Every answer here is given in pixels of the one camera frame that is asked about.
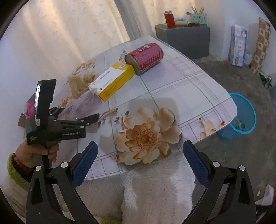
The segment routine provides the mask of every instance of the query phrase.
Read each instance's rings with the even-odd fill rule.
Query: tin can
[[[141,75],[158,64],[163,57],[161,47],[156,43],[150,43],[128,53],[124,60],[126,64],[133,66],[136,75]]]

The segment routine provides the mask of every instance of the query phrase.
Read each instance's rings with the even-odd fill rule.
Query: pink object
[[[35,101],[31,101],[29,103],[27,103],[27,112],[26,112],[26,119],[30,118],[31,116],[33,116],[34,114],[34,105],[35,105]]]

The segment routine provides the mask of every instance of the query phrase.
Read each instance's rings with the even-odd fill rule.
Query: yellow box
[[[89,89],[105,102],[134,75],[131,65],[117,62],[92,82]]]

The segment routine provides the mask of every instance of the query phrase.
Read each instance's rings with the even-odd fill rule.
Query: screw
[[[35,168],[35,170],[36,170],[36,171],[40,171],[40,170],[41,170],[41,166],[37,166],[37,167]]]
[[[219,164],[219,162],[213,162],[213,166],[214,167],[220,167],[220,164]]]
[[[240,170],[245,171],[245,167],[243,165],[240,165]]]
[[[66,168],[68,166],[68,163],[67,162],[63,162],[62,164],[61,164],[61,167],[62,168]]]

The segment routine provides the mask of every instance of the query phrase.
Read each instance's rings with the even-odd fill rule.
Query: trash bin
[[[248,99],[238,93],[230,93],[230,96],[237,106],[238,114],[230,124],[217,132],[223,140],[251,133],[257,122],[254,107]]]

